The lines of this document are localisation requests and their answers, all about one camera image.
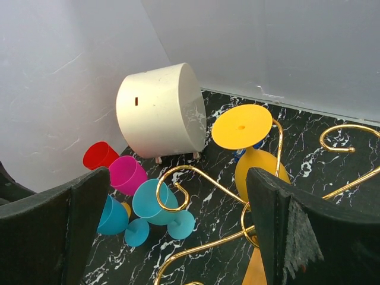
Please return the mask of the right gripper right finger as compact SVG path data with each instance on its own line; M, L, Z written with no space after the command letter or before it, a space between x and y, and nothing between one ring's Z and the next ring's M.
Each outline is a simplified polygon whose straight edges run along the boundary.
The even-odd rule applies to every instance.
M246 178L268 284L378 284L379 214L340 206L264 169Z

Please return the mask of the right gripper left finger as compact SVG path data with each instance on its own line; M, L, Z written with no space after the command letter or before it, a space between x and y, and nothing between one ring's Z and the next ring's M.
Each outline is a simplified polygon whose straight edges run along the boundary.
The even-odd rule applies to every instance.
M1 284L84 284L110 174L96 170L1 206Z

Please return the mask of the teal wine glass back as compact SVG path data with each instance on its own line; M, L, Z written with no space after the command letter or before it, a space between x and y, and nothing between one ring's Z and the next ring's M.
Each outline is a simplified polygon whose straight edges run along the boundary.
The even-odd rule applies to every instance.
M142 245L148 238L149 224L142 218L129 221L125 207L112 196L108 195L103 212L97 227L101 235L117 235L124 233L124 240L128 246Z

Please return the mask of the yellow wine glass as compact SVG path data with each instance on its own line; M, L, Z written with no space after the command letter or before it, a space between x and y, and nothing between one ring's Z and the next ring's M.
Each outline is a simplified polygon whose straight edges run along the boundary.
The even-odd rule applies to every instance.
M126 210L128 217L130 217L131 212L132 212L130 205L127 202L122 202L121 204L123 205L124 209Z
M264 150L257 150L254 145L261 142L271 131L274 124L278 124L273 119L268 109L257 104L243 104L233 107L224 112L215 121L211 136L214 142L227 150L244 150L235 168L235 184L239 196L248 202L248 192L246 178L248 170L258 167L266 170L281 180L290 183L285 167L280 161L283 129L278 126L279 144L277 155Z

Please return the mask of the red wine glass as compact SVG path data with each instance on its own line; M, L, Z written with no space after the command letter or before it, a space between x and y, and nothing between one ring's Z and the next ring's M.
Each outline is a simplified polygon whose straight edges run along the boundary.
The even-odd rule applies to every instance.
M94 170L99 167L109 167L119 154L105 141L99 141L88 148L83 156L83 165Z

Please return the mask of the pink wine glass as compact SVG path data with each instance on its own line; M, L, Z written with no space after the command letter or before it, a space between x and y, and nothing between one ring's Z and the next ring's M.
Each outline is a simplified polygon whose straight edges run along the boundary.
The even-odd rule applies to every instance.
M147 172L132 156L121 156L110 166L110 185L117 191L133 196L148 180Z

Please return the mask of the light blue wine glass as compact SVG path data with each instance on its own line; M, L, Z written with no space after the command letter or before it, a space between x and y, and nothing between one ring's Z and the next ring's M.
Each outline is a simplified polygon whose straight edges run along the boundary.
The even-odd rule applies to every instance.
M157 226L166 226L173 239L187 238L194 230L194 216L187 210L169 212L159 206L156 198L158 179L149 179L136 190L132 207L135 214L149 223Z

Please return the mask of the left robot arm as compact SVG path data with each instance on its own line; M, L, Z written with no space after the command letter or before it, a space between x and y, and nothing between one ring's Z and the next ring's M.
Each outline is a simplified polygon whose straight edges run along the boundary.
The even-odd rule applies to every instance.
M6 171L3 164L0 166L0 206L30 197L34 191L17 183Z

